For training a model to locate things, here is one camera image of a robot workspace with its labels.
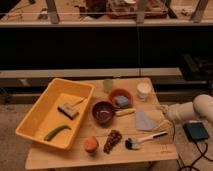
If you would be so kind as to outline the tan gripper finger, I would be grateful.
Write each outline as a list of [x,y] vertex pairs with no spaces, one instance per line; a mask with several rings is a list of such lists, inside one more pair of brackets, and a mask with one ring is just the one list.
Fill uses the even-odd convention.
[[160,131],[169,131],[170,128],[172,127],[172,123],[165,119],[161,123],[159,123],[154,129],[154,132],[160,132]]

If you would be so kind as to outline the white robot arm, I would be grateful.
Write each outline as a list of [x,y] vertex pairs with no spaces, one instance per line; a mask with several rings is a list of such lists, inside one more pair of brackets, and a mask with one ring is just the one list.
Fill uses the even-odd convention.
[[157,105],[164,117],[174,124],[207,120],[213,126],[213,96],[201,94],[192,101],[172,105]]

